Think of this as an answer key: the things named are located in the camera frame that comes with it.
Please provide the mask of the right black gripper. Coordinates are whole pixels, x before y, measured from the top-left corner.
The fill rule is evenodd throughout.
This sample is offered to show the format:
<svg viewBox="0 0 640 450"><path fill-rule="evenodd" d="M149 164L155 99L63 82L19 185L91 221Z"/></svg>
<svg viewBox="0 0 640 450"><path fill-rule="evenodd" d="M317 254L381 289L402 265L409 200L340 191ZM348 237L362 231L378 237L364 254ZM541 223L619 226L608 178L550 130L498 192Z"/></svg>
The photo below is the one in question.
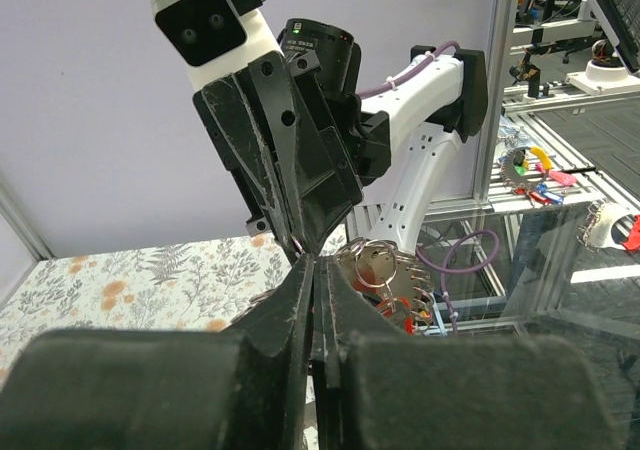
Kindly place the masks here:
<svg viewBox="0 0 640 450"><path fill-rule="evenodd" d="M349 32L290 19L275 36L264 18L255 17L249 37L254 47L279 46L284 54L272 51L249 65L281 191L235 74L204 85L193 105L250 212L247 229L259 233L262 220L285 252L295 251L293 236L304 251L317 254L362 201L363 188L389 168L389 118L361 110L356 83L362 53ZM308 67L301 70L294 62L303 56Z"/></svg>

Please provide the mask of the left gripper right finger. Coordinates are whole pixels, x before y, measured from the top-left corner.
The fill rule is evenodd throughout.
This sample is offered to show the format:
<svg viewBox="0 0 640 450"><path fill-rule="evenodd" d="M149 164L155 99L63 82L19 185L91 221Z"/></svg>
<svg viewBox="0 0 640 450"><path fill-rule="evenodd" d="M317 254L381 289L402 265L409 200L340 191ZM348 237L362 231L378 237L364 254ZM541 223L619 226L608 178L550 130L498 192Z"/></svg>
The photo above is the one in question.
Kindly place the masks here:
<svg viewBox="0 0 640 450"><path fill-rule="evenodd" d="M323 449L613 449L584 355L548 335L417 337L385 320L337 261L314 272Z"/></svg>

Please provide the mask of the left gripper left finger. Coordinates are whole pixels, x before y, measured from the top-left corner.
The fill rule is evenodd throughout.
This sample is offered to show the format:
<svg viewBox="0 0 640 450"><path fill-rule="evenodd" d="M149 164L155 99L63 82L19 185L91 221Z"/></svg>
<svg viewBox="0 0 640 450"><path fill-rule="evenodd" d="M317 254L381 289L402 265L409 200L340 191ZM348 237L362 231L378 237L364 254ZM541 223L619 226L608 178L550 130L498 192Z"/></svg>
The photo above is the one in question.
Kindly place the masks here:
<svg viewBox="0 0 640 450"><path fill-rule="evenodd" d="M60 329L1 392L5 449L298 449L314 260L219 333Z"/></svg>

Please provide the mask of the red tag key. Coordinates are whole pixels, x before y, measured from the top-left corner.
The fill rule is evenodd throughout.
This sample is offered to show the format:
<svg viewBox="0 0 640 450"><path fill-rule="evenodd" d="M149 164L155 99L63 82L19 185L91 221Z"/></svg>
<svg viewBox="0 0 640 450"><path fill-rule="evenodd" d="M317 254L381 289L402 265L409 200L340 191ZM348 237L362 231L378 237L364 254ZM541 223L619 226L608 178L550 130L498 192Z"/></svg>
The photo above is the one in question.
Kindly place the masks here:
<svg viewBox="0 0 640 450"><path fill-rule="evenodd" d="M393 301L383 300L375 308L395 327L407 334L414 332L412 313L405 298L395 298Z"/></svg>

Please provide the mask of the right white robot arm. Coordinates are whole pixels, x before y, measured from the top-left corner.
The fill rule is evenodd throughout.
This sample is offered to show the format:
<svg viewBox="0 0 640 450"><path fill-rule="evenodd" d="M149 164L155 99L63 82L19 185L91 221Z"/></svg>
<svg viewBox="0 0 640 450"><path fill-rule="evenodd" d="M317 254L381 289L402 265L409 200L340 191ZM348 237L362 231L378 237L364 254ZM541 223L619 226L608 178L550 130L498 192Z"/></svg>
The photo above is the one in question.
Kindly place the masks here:
<svg viewBox="0 0 640 450"><path fill-rule="evenodd" d="M394 171L368 242L411 255L435 190L487 110L484 55L425 48L382 88L358 92L347 31L307 19L274 35L253 13L230 45L199 47L194 106L252 215L287 256L319 253L364 188Z"/></svg>

